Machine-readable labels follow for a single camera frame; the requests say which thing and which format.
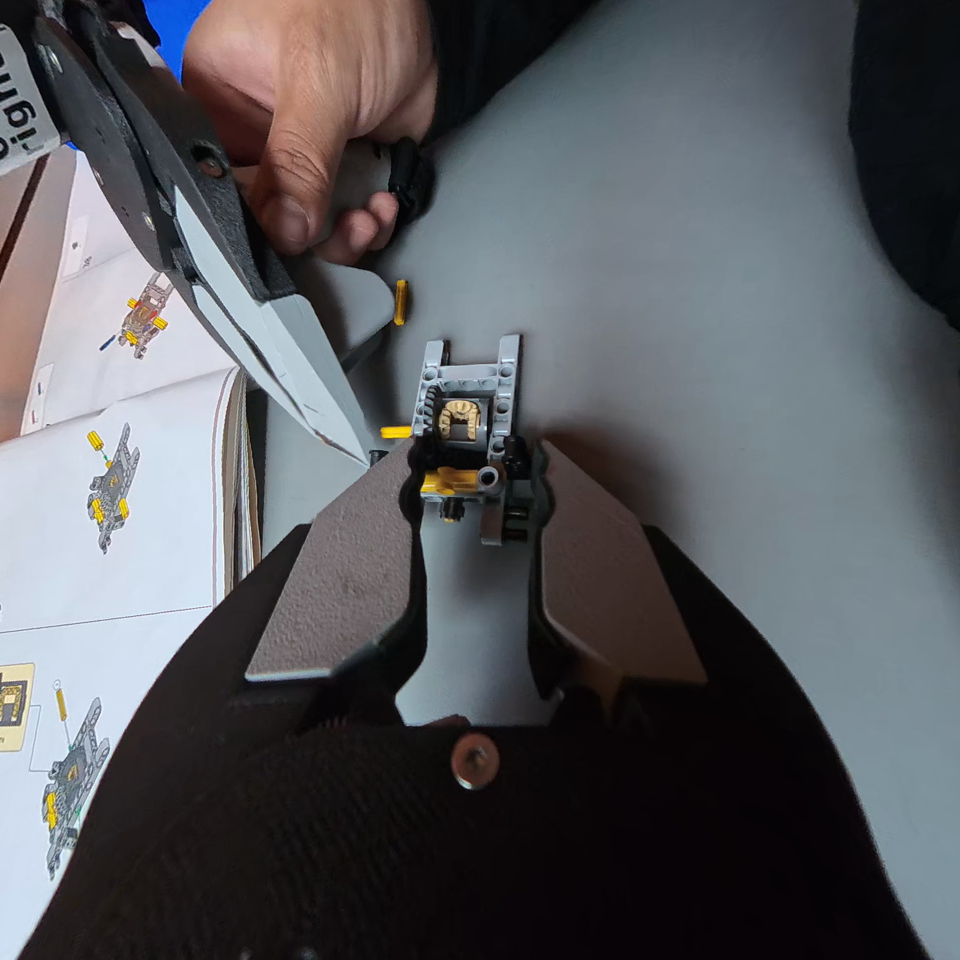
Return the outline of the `blue plastic bin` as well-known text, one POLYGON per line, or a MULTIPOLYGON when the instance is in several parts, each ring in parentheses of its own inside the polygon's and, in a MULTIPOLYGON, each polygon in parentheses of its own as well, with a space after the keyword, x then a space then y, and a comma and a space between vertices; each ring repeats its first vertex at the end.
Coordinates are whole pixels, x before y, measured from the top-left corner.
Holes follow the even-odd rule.
POLYGON ((189 34, 210 1, 144 1, 150 24, 160 38, 158 52, 174 76, 183 78, 189 34))

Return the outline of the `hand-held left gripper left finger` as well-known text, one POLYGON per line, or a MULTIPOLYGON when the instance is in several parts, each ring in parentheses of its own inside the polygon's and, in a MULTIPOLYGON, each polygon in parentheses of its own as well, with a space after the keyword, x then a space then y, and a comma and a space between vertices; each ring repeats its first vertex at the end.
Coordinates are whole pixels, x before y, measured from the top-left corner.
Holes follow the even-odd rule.
POLYGON ((420 448, 396 448, 314 518, 245 677, 397 695, 426 655, 420 448))

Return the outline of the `person's right forearm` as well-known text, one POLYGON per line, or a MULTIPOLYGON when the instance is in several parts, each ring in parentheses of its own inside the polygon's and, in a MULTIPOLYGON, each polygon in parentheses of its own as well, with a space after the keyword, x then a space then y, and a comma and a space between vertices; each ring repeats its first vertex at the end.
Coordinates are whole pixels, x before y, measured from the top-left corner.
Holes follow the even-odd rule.
POLYGON ((478 114, 594 1, 428 1, 438 81, 430 145, 478 114))

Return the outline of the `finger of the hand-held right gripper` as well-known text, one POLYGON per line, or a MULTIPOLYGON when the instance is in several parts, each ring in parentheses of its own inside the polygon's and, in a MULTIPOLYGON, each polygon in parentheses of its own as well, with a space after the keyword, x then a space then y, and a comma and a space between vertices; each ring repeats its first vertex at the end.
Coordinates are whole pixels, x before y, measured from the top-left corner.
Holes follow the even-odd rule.
POLYGON ((198 271, 201 317, 226 350, 300 426, 367 466, 372 435, 353 388, 309 301, 300 294, 256 300, 180 188, 175 223, 198 271))
POLYGON ((197 283, 195 303, 198 318, 282 410, 331 450, 366 466, 372 440, 365 414, 303 296, 258 304, 243 295, 230 312, 197 283))

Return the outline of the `lego instruction booklet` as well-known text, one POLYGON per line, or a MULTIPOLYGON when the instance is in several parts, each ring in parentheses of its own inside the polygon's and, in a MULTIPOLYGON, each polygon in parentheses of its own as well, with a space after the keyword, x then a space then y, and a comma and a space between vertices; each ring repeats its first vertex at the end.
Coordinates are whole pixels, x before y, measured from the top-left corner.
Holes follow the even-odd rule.
POLYGON ((246 376, 74 177, 19 438, 2 444, 2 866, 57 883, 112 748, 258 558, 246 376))

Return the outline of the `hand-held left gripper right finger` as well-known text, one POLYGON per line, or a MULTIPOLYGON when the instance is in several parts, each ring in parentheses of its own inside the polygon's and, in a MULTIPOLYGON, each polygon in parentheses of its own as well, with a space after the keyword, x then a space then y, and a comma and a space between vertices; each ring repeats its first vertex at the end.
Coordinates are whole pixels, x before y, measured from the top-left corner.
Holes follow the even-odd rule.
POLYGON ((571 687, 614 702, 630 681, 708 681, 642 523, 558 447, 531 464, 527 652, 543 700, 571 687))

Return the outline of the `grey lego frame assembly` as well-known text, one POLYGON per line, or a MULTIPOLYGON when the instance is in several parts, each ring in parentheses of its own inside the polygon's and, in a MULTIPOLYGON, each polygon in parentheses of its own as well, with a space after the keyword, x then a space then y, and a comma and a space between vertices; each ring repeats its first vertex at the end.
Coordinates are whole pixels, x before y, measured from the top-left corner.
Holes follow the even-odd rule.
POLYGON ((456 524, 469 506, 478 507, 479 539, 483 546, 529 544, 555 510, 549 486, 549 456, 540 445, 522 437, 519 407, 522 372, 522 336, 504 335, 493 360, 455 364, 450 343, 439 339, 426 343, 416 383, 413 411, 405 423, 374 428, 374 437, 385 443, 383 426, 410 425, 414 444, 414 477, 421 479, 419 518, 430 513, 456 524), (438 444, 415 432, 415 408, 423 391, 438 383, 445 392, 476 392, 493 402, 492 438, 486 451, 470 452, 438 444))

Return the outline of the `grey lego differential housing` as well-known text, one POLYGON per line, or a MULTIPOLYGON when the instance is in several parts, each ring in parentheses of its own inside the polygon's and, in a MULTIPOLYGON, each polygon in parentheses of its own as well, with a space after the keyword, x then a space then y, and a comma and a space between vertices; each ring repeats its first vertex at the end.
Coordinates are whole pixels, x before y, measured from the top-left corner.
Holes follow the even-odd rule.
POLYGON ((444 391, 438 383, 432 383, 422 392, 418 398, 415 408, 415 426, 414 432, 419 436, 426 436, 433 439, 437 444, 443 445, 454 450, 466 450, 469 452, 486 451, 489 442, 493 438, 494 430, 494 402, 490 396, 482 395, 476 391, 444 391), (444 441, 441 439, 436 421, 444 405, 444 402, 454 399, 467 399, 478 402, 482 411, 482 426, 478 433, 477 440, 470 442, 444 441))

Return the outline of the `person's right hand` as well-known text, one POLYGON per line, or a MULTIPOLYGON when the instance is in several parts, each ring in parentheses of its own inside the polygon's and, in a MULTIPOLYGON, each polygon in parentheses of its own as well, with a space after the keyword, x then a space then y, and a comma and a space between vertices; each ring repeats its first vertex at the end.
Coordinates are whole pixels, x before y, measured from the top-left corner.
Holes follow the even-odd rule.
POLYGON ((420 1, 216 1, 189 33, 182 83, 242 179, 246 202, 286 256, 314 249, 352 266, 383 249, 399 202, 378 191, 325 234, 347 143, 424 140, 438 62, 420 1))

